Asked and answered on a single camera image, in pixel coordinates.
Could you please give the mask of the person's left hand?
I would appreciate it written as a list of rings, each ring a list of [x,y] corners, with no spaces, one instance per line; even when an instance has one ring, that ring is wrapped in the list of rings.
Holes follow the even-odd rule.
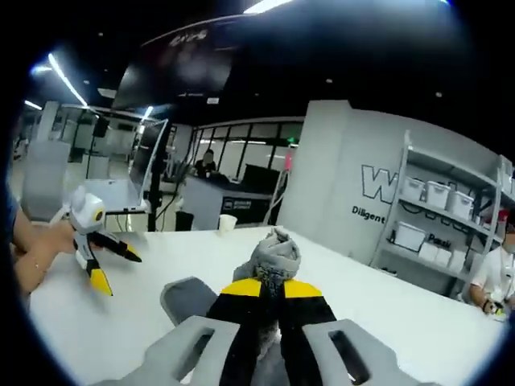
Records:
[[[74,253],[76,249],[73,236],[73,230],[49,228],[38,239],[35,250],[41,257],[49,258],[55,258],[60,253]]]

